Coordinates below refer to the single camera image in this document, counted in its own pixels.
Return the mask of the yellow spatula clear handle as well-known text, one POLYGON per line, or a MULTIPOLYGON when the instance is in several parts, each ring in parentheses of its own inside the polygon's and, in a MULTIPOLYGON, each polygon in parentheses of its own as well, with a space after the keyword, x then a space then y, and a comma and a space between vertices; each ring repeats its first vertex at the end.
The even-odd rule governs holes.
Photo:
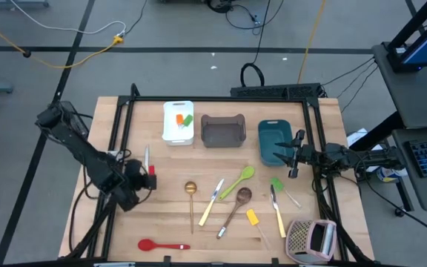
POLYGON ((267 238, 265 232, 262 230, 260 224, 259 224, 259 219, 256 216, 255 212, 253 209, 248 209, 246 211, 246 216, 250 222, 250 224, 252 226, 255 226, 258 230, 258 232, 260 233, 261 237, 262 237, 262 241, 265 243, 265 247, 267 248, 268 251, 272 251, 272 247, 271 247, 271 243, 269 242, 269 239, 267 238))

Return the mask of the teal plastic bin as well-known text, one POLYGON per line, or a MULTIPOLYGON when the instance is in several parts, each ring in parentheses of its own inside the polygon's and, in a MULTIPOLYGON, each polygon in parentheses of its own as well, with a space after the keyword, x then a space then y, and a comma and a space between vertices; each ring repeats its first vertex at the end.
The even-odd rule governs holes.
POLYGON ((291 148, 278 146, 280 142, 290 142, 292 137, 291 125, 283 119, 262 120, 258 124, 259 150, 262 164, 268 167, 279 167, 285 163, 274 155, 292 156, 291 148))

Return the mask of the pink perforated basket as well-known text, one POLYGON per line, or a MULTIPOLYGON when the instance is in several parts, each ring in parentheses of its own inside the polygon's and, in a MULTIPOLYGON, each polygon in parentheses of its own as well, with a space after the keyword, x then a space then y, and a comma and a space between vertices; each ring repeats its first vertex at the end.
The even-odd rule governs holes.
POLYGON ((294 220, 288 227, 285 253, 297 263, 329 262, 337 244, 337 224, 331 220, 294 220))

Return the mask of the white bottle blue yellow label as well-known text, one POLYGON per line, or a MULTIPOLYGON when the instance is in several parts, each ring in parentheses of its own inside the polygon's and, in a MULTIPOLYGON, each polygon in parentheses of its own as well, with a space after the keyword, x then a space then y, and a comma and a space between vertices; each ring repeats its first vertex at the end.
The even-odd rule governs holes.
POLYGON ((406 177, 408 175, 408 172, 405 168, 402 170, 394 170, 394 169, 379 167, 375 171, 375 174, 377 178, 382 182, 398 182, 399 178, 406 177))

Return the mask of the wooden spoon metal tip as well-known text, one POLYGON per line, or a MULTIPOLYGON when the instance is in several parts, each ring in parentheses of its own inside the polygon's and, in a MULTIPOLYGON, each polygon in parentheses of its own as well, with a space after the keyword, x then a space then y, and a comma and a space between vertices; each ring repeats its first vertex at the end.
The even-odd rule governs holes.
POLYGON ((229 214, 228 218, 226 219, 225 223, 223 224, 223 226, 220 228, 216 238, 219 240, 222 238, 222 236, 224 235, 224 233, 226 232, 227 227, 229 226, 231 220, 233 219, 235 213, 237 212, 237 210, 242 207, 243 205, 247 204, 250 202, 252 198, 252 192, 250 190, 250 188, 240 188, 236 194, 236 202, 235 202, 235 206, 233 208, 233 210, 231 211, 231 213, 229 214))

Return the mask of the gold metal spoon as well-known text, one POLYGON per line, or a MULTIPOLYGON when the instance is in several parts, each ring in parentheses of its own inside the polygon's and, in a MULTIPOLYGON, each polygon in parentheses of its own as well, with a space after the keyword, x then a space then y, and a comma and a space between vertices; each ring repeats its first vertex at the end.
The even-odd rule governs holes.
POLYGON ((188 181, 185 183, 185 192, 189 195, 190 199, 190 226, 191 233, 193 233, 193 195, 196 193, 197 186, 193 181, 188 181))

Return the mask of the grey plastic bin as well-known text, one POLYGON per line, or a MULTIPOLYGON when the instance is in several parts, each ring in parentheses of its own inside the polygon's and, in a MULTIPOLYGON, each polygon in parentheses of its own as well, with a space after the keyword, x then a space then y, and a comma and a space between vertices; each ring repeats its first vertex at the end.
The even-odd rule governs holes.
POLYGON ((201 139, 206 148, 238 148, 246 140, 245 117, 213 117, 203 115, 201 118, 201 139))

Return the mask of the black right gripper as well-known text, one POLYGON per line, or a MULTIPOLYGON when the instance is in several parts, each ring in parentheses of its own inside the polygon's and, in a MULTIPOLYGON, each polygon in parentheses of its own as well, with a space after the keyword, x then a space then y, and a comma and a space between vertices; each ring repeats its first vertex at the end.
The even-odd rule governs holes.
POLYGON ((283 161, 291 170, 288 173, 289 178, 297 178, 298 176, 298 164, 305 163, 307 164, 313 159, 313 154, 315 152, 314 146, 312 145, 303 145, 302 141, 305 137, 305 131, 299 130, 296 133, 294 139, 290 142, 277 142, 276 145, 283 148, 292 148, 292 156, 286 156, 278 153, 274 153, 274 156, 283 161))

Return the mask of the black vented control box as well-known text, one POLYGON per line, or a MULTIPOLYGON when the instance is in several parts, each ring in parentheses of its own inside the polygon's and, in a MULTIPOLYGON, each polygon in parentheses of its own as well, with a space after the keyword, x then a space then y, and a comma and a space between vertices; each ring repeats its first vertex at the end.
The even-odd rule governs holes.
POLYGON ((269 99, 318 98, 324 95, 324 91, 319 83, 237 87, 231 88, 230 93, 232 97, 269 99))

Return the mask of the white paper sheet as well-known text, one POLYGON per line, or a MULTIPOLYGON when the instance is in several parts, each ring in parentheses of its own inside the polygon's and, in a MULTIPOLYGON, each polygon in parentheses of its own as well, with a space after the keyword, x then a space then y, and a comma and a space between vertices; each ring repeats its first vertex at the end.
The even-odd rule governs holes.
POLYGON ((363 138, 367 133, 368 133, 368 131, 365 128, 361 128, 358 131, 355 131, 355 132, 348 134, 346 137, 348 147, 352 146, 359 139, 363 138))

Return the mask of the green silicone spoon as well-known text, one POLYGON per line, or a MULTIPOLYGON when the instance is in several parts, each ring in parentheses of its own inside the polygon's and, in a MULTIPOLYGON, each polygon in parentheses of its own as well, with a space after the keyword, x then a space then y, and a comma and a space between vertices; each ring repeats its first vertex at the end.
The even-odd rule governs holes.
POLYGON ((245 179, 250 179, 254 175, 254 172, 255 169, 252 166, 245 167, 242 170, 239 178, 220 194, 219 199, 223 200, 224 198, 226 198, 230 194, 230 192, 232 192, 232 190, 234 190, 235 187, 237 187, 238 184, 241 183, 241 181, 245 179))

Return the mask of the black round floor base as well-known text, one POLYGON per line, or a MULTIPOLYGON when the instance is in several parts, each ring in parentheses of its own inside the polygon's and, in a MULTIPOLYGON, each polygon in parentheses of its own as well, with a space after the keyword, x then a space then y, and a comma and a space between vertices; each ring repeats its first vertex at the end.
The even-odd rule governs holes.
POLYGON ((228 13, 233 0, 205 0, 206 5, 215 13, 228 13))

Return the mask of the grey computer desk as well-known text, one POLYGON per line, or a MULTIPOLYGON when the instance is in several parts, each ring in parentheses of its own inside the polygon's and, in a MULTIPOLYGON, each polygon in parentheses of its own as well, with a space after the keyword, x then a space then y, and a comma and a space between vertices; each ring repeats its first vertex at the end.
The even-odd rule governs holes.
POLYGON ((427 211, 427 177, 420 176, 410 147, 412 141, 427 141, 427 67, 415 73, 395 73, 383 44, 373 46, 372 52, 397 111, 356 141, 351 149, 370 150, 392 136, 402 151, 420 206, 427 211))

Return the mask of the red silicone spoon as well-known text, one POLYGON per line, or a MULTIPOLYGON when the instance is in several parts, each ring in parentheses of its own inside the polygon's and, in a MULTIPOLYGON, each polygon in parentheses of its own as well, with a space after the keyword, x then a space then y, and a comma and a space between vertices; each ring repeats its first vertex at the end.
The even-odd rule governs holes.
POLYGON ((161 244, 161 243, 155 243, 150 239, 142 239, 138 242, 138 248, 142 251, 151 251, 151 250, 154 250, 155 248, 188 250, 191 247, 187 244, 161 244))

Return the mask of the white plastic bin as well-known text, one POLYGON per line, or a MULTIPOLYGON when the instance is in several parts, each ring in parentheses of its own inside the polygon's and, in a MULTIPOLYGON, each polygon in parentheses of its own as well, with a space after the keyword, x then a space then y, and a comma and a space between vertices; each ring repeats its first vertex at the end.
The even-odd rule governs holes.
POLYGON ((181 113, 184 118, 194 115, 194 106, 191 101, 166 102, 163 105, 164 120, 162 139, 171 146, 192 145, 194 139, 194 121, 183 129, 178 129, 176 115, 181 113))

